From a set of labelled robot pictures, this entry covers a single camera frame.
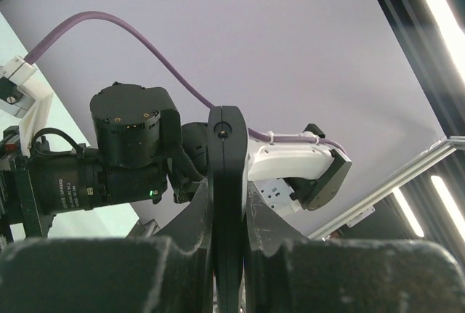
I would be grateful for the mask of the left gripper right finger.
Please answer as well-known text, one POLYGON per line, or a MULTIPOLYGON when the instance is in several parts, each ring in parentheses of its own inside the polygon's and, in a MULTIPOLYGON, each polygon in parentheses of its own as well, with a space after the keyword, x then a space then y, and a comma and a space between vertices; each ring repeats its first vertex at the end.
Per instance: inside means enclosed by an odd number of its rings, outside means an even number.
POLYGON ((464 271, 417 240, 310 240, 254 184, 246 204, 248 312, 462 312, 464 271))

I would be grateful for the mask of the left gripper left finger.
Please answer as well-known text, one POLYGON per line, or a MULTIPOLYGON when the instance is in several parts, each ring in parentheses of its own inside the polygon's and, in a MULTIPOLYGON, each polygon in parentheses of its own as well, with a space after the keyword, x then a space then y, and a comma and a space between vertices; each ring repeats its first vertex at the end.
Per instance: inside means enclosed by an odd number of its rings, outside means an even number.
POLYGON ((33 237, 1 253, 3 312, 210 312, 213 202, 191 203, 151 237, 33 237))

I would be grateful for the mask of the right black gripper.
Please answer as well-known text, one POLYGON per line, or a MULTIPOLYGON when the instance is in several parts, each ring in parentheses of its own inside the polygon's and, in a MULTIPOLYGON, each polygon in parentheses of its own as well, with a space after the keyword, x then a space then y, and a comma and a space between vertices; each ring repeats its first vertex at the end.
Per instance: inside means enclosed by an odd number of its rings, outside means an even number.
POLYGON ((90 102, 97 146, 60 129, 25 137, 10 126, 1 138, 1 239, 21 224, 27 237, 46 237, 58 214, 151 200, 168 187, 190 201, 206 175, 185 151, 186 126, 167 90, 115 83, 90 102))

